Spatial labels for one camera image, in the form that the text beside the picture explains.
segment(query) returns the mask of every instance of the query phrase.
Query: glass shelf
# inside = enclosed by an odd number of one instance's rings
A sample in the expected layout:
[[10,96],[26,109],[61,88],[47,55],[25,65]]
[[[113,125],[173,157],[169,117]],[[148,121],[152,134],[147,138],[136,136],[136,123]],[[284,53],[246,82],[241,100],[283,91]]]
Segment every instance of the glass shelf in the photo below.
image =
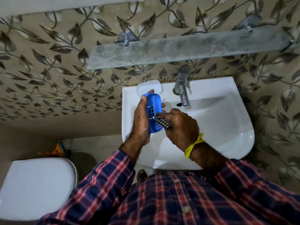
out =
[[284,49],[291,37],[279,26],[266,25],[246,30],[198,33],[189,36],[142,40],[95,46],[87,69],[117,68],[212,58]]

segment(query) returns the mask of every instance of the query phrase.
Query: blue soap dish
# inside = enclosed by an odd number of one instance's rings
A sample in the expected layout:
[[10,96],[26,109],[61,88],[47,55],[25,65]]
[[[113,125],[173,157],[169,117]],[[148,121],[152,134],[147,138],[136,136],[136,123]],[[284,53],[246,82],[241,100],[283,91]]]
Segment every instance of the blue soap dish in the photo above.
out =
[[146,113],[149,119],[149,133],[156,133],[163,129],[159,126],[155,120],[156,112],[162,113],[161,98],[159,94],[147,93],[144,94],[147,97]]

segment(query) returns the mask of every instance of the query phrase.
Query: person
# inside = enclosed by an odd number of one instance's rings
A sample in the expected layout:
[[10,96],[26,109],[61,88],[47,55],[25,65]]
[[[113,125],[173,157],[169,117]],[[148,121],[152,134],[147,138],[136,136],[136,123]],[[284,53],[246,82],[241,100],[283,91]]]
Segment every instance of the person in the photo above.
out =
[[[132,132],[120,148],[78,184],[65,206],[37,224],[300,224],[299,195],[205,142],[193,147],[190,159],[211,178],[169,171],[147,178],[130,191],[134,165],[150,141],[146,104],[142,96]],[[178,109],[160,116],[171,121],[166,135],[180,150],[185,152],[197,141],[195,119]]]

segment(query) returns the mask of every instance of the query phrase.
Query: person's left hand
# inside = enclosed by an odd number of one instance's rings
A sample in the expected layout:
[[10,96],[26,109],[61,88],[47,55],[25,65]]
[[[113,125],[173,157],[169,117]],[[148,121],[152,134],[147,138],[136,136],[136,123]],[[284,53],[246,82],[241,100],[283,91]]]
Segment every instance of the person's left hand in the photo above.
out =
[[134,111],[134,120],[133,128],[130,134],[130,137],[137,140],[141,146],[144,146],[150,142],[149,134],[149,119],[146,113],[147,97],[142,96],[137,108]]

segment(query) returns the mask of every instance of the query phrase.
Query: shirt sleeve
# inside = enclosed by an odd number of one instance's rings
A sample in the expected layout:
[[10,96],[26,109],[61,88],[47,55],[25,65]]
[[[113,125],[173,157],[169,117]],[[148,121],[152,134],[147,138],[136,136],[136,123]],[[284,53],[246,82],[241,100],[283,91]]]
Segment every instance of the shirt sleeve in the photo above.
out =
[[43,216],[37,224],[74,225],[90,220],[99,224],[110,219],[110,209],[118,208],[126,197],[134,175],[133,163],[128,156],[123,151],[116,151],[73,189],[62,209]]
[[271,183],[255,166],[231,159],[215,176],[228,197],[272,224],[300,224],[300,196]]

